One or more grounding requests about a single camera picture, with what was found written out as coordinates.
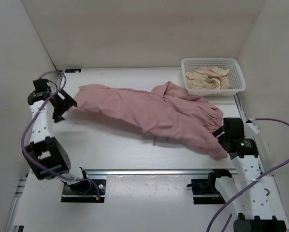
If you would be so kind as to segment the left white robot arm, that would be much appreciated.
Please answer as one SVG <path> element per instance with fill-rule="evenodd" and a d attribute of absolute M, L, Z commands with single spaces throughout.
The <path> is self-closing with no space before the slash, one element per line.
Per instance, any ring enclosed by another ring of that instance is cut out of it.
<path fill-rule="evenodd" d="M 70 176 L 70 158 L 53 133 L 53 125 L 63 121 L 63 114 L 77 107 L 77 103 L 62 88 L 53 92 L 48 83 L 44 78 L 33 81 L 35 90 L 28 96 L 32 121 L 21 138 L 23 156 L 37 179 L 59 177 L 69 185 L 74 184 L 80 193 L 87 193 L 91 181 L 82 168 L 78 172 L 82 177 Z"/>

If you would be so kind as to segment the pink trousers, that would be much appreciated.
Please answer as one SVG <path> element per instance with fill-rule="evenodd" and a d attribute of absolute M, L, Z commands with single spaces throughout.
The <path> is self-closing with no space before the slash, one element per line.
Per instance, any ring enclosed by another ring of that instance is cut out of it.
<path fill-rule="evenodd" d="M 213 135 L 222 125 L 223 112 L 172 82 L 150 92 L 90 84 L 79 87 L 74 99 L 80 112 L 122 120 L 145 134 L 178 140 L 216 160 L 228 155 Z"/>

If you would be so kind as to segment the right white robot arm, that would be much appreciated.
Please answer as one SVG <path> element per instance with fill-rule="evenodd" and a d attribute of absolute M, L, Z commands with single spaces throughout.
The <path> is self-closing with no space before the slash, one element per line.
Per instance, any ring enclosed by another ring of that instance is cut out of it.
<path fill-rule="evenodd" d="M 236 188 L 232 174 L 226 169 L 214 169 L 209 174 L 208 190 L 219 192 L 225 201 L 217 214 L 231 206 L 237 214 L 233 223 L 235 232 L 285 232 L 285 221 L 277 219 L 269 204 L 268 191 L 261 181 L 258 148 L 253 139 L 246 138 L 245 123 L 240 118 L 224 118 L 214 136 L 229 154 L 242 188 Z"/>

